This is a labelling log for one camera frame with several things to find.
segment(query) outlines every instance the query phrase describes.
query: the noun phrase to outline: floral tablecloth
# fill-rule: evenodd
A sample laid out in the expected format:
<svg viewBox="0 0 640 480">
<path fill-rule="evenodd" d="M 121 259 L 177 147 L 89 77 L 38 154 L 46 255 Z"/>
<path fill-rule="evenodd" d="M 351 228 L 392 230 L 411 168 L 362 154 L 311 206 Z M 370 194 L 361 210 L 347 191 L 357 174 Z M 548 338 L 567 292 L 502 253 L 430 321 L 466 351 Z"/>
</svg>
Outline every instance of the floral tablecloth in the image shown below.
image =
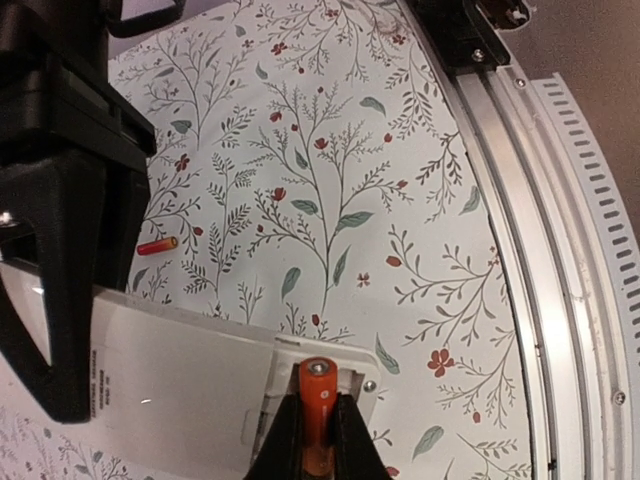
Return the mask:
<svg viewBox="0 0 640 480">
<path fill-rule="evenodd" d="M 130 293 L 375 350 L 392 477 L 530 477 L 500 256 L 394 0 L 235 0 L 110 74 L 157 128 L 140 243 L 179 240 L 136 256 Z M 9 478 L 170 478 L 2 413 Z"/>
</svg>

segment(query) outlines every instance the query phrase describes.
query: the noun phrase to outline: bolt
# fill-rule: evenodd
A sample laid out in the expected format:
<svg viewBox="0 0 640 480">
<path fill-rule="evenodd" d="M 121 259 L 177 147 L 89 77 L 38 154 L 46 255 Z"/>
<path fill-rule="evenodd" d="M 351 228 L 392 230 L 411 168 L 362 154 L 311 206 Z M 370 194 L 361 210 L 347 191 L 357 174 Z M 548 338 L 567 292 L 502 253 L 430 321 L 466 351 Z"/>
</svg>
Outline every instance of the bolt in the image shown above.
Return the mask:
<svg viewBox="0 0 640 480">
<path fill-rule="evenodd" d="M 374 382 L 373 380 L 368 380 L 366 382 L 364 382 L 364 391 L 367 393 L 371 393 L 373 392 L 376 388 L 378 388 L 378 384 L 376 382 Z"/>
<path fill-rule="evenodd" d="M 9 212 L 0 213 L 0 228 L 14 227 L 17 224 Z"/>
<path fill-rule="evenodd" d="M 627 400 L 627 396 L 625 395 L 624 392 L 616 392 L 615 395 L 613 396 L 613 401 L 618 406 L 624 404 L 626 400 Z"/>
<path fill-rule="evenodd" d="M 329 371 L 329 363 L 326 360 L 317 359 L 310 362 L 307 368 L 313 375 L 319 377 Z"/>
<path fill-rule="evenodd" d="M 485 58 L 484 52 L 479 48 L 476 48 L 471 54 L 471 59 L 476 63 L 484 62 L 484 58 Z"/>
</svg>

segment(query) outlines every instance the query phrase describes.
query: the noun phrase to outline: flower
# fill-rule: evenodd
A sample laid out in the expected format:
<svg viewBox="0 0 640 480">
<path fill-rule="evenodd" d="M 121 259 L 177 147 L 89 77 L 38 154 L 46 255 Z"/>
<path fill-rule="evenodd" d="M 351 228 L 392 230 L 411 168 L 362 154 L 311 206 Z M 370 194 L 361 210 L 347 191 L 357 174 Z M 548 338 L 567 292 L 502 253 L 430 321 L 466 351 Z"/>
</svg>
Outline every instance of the flower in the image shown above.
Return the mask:
<svg viewBox="0 0 640 480">
<path fill-rule="evenodd" d="M 442 350 L 434 350 L 431 352 L 431 360 L 427 363 L 427 367 L 431 370 L 435 370 L 436 378 L 442 377 L 447 368 L 453 367 L 453 358 L 449 357 L 449 350 L 443 348 Z"/>
<path fill-rule="evenodd" d="M 187 154 L 183 153 L 182 156 L 180 157 L 180 160 L 174 163 L 174 166 L 176 167 L 176 172 L 182 172 L 183 170 L 186 170 L 187 165 L 189 164 L 190 161 L 191 159 L 187 157 Z"/>
<path fill-rule="evenodd" d="M 284 42 L 276 43 L 273 45 L 273 48 L 271 49 L 271 53 L 273 53 L 274 55 L 280 55 L 287 48 L 288 47 L 285 45 Z"/>
<path fill-rule="evenodd" d="M 287 195 L 287 191 L 282 188 L 282 187 L 278 187 L 273 191 L 273 194 L 271 195 L 271 198 L 276 201 L 279 202 L 280 200 L 282 200 L 285 196 Z"/>
<path fill-rule="evenodd" d="M 329 145 L 329 142 L 327 142 L 324 138 L 320 137 L 319 139 L 316 140 L 316 143 L 313 144 L 314 147 L 316 147 L 318 150 L 324 150 L 325 148 L 327 148 L 327 145 Z"/>
<path fill-rule="evenodd" d="M 370 285 L 369 282 L 369 273 L 359 273 L 358 274 L 358 287 L 368 287 Z"/>
<path fill-rule="evenodd" d="M 400 260 L 398 257 L 389 255 L 387 257 L 387 264 L 391 265 L 392 267 L 399 267 L 400 265 L 402 265 L 402 260 Z"/>
<path fill-rule="evenodd" d="M 400 34 L 396 34 L 393 36 L 393 38 L 391 38 L 391 40 L 393 40 L 393 43 L 395 43 L 396 45 L 404 45 L 404 42 L 407 40 L 407 37 L 403 37 Z"/>
<path fill-rule="evenodd" d="M 387 467 L 387 475 L 389 475 L 391 478 L 395 478 L 400 475 L 400 470 L 395 467 Z"/>
</svg>

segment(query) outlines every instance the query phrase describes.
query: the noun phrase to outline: orange battery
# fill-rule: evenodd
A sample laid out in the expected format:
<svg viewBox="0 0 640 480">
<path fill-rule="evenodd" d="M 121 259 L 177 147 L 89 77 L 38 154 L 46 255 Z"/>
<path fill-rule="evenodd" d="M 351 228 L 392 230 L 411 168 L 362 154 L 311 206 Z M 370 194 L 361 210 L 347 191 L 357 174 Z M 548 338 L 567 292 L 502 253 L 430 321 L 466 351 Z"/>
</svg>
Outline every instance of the orange battery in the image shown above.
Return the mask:
<svg viewBox="0 0 640 480">
<path fill-rule="evenodd" d="M 138 255 L 153 255 L 154 253 L 166 252 L 167 250 L 173 250 L 178 246 L 178 239 L 176 237 L 167 237 L 155 242 L 144 243 L 138 245 L 136 249 Z"/>
<path fill-rule="evenodd" d="M 332 478 L 329 421 L 338 398 L 338 366 L 328 358 L 309 358 L 300 364 L 298 377 L 304 418 L 303 470 L 311 478 Z"/>
</svg>

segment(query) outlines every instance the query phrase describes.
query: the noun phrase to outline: metal screw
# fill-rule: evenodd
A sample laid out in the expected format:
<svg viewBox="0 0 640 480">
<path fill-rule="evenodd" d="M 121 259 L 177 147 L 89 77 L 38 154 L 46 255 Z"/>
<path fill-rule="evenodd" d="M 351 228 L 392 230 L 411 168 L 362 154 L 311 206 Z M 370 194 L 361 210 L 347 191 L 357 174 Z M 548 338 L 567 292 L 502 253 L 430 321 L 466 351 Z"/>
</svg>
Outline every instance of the metal screw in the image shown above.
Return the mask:
<svg viewBox="0 0 640 480">
<path fill-rule="evenodd" d="M 324 375 L 329 371 L 329 362 L 327 362 L 326 360 L 318 359 L 310 362 L 307 368 L 313 375 Z"/>
<path fill-rule="evenodd" d="M 374 382 L 373 380 L 369 380 L 367 382 L 364 382 L 364 387 L 363 390 L 367 393 L 371 393 L 373 392 L 376 388 L 378 388 L 378 384 L 376 382 Z"/>
<path fill-rule="evenodd" d="M 616 392 L 615 395 L 613 396 L 613 401 L 618 406 L 624 404 L 626 400 L 627 400 L 627 396 L 625 395 L 624 392 Z"/>
<path fill-rule="evenodd" d="M 479 48 L 476 48 L 471 54 L 471 59 L 477 63 L 484 62 L 484 58 L 485 58 L 484 52 Z"/>
<path fill-rule="evenodd" d="M 9 212 L 0 213 L 0 228 L 14 227 L 18 223 L 13 221 L 13 217 Z"/>
</svg>

